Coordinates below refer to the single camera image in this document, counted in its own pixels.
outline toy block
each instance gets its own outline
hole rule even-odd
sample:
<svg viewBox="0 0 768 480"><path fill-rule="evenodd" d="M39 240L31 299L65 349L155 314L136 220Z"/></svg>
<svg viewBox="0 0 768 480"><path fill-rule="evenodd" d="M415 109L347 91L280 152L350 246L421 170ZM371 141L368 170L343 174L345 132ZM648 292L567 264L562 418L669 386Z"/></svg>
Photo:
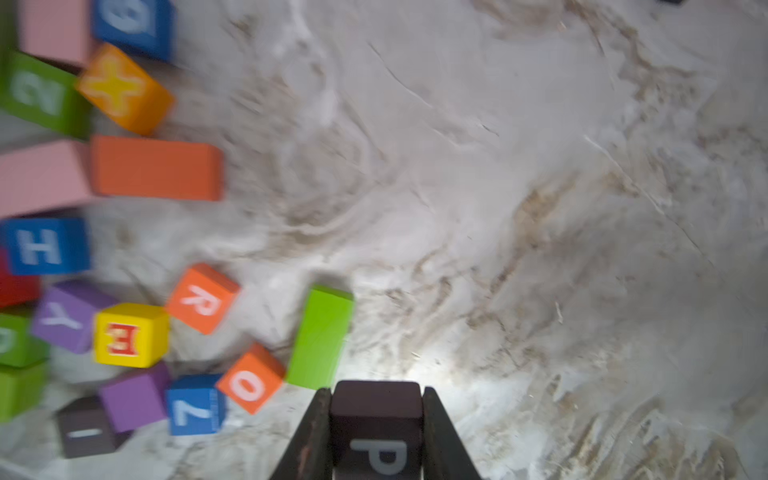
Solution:
<svg viewBox="0 0 768 480"><path fill-rule="evenodd" d="M64 458L116 452L132 432L117 433L101 399L77 399L56 412L56 426Z"/></svg>
<svg viewBox="0 0 768 480"><path fill-rule="evenodd" d="M351 293L315 285L304 308L286 382L317 390L330 387L355 309Z"/></svg>
<svg viewBox="0 0 768 480"><path fill-rule="evenodd" d="M67 280L46 291L32 322L32 335L73 353L91 349L96 315L119 302L84 280Z"/></svg>
<svg viewBox="0 0 768 480"><path fill-rule="evenodd" d="M75 86L116 124L149 135L175 100L119 48L104 44Z"/></svg>
<svg viewBox="0 0 768 480"><path fill-rule="evenodd" d="M60 140L0 155L0 218L93 201L88 145Z"/></svg>
<svg viewBox="0 0 768 480"><path fill-rule="evenodd" d="M170 317L163 307L119 303L96 314L95 359L145 369L168 351L169 335Z"/></svg>
<svg viewBox="0 0 768 480"><path fill-rule="evenodd" d="M205 263L187 270L165 306L171 316L204 335L214 331L240 292L240 285Z"/></svg>
<svg viewBox="0 0 768 480"><path fill-rule="evenodd" d="M95 135L94 189L102 195L220 200L221 152L209 144Z"/></svg>
<svg viewBox="0 0 768 480"><path fill-rule="evenodd" d="M2 107L11 115L60 134L88 138L91 106L75 89L77 77L21 53L8 60Z"/></svg>
<svg viewBox="0 0 768 480"><path fill-rule="evenodd" d="M47 362L33 363L23 369L0 366L0 422L37 406L47 377Z"/></svg>
<svg viewBox="0 0 768 480"><path fill-rule="evenodd" d="M333 392L330 416L335 478L421 478L418 383L344 380Z"/></svg>
<svg viewBox="0 0 768 480"><path fill-rule="evenodd" d="M97 38L170 63L175 21L170 0L95 0L93 19Z"/></svg>
<svg viewBox="0 0 768 480"><path fill-rule="evenodd" d="M254 343L218 381L216 388L253 415L280 388L284 375L280 362Z"/></svg>
<svg viewBox="0 0 768 480"><path fill-rule="evenodd" d="M99 389L114 430L128 432L167 418L165 390L170 372L160 361L152 368L128 372Z"/></svg>
<svg viewBox="0 0 768 480"><path fill-rule="evenodd" d="M31 315L26 306L0 310L0 365L23 368L48 358L48 344L29 331Z"/></svg>
<svg viewBox="0 0 768 480"><path fill-rule="evenodd" d="M14 218L3 222L14 275L57 275L91 268L88 233L81 218Z"/></svg>
<svg viewBox="0 0 768 480"><path fill-rule="evenodd" d="M216 389L221 375L188 375L165 392L171 435L205 435L221 430L227 398Z"/></svg>
<svg viewBox="0 0 768 480"><path fill-rule="evenodd" d="M91 59L90 0L19 0L19 49L46 60L84 67Z"/></svg>

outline green block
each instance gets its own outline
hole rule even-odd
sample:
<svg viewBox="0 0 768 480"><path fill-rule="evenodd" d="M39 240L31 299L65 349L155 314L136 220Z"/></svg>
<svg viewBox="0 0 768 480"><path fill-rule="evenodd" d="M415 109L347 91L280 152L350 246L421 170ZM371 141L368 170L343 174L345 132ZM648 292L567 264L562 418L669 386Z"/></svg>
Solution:
<svg viewBox="0 0 768 480"><path fill-rule="evenodd" d="M332 386L354 310L351 293L327 286L312 287L286 382L313 390Z"/></svg>
<svg viewBox="0 0 768 480"><path fill-rule="evenodd" d="M39 404L47 377L47 362L24 369L0 366L0 422L7 422Z"/></svg>
<svg viewBox="0 0 768 480"><path fill-rule="evenodd" d="M64 135L88 139L91 104L74 89L77 77L21 53L11 54L2 107Z"/></svg>
<svg viewBox="0 0 768 480"><path fill-rule="evenodd" d="M22 368L48 358L48 344L29 332L31 316L26 306L0 310L0 365Z"/></svg>

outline green rectangular block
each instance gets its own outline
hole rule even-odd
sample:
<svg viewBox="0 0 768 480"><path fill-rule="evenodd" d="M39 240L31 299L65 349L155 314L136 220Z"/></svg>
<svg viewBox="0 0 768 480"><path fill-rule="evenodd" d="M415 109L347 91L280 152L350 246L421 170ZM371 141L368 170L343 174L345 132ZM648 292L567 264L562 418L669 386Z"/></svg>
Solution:
<svg viewBox="0 0 768 480"><path fill-rule="evenodd" d="M2 107L11 115L61 134L88 139L91 108L74 89L77 77L36 58L11 54Z"/></svg>
<svg viewBox="0 0 768 480"><path fill-rule="evenodd" d="M304 308L285 381L308 389L333 385L336 367L355 311L351 293L315 285Z"/></svg>

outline dark object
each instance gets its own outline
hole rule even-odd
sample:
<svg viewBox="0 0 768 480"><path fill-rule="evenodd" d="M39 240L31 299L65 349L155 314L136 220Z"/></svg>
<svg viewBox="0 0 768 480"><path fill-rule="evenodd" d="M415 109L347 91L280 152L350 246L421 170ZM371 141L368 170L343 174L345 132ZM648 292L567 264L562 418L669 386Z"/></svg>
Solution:
<svg viewBox="0 0 768 480"><path fill-rule="evenodd" d="M116 452L132 432L115 433L97 396L77 399L56 412L61 449L66 458Z"/></svg>

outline dark brown block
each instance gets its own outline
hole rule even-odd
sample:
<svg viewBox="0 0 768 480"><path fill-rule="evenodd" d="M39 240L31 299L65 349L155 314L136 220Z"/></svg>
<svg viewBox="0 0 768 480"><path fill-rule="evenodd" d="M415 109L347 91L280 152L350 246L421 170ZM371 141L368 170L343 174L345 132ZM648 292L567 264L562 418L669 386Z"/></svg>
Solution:
<svg viewBox="0 0 768 480"><path fill-rule="evenodd" d="M61 450L66 458L117 451L132 432L115 433L97 396L77 399L56 412Z"/></svg>
<svg viewBox="0 0 768 480"><path fill-rule="evenodd" d="M418 383L339 382L331 399L336 478L418 480L423 417Z"/></svg>

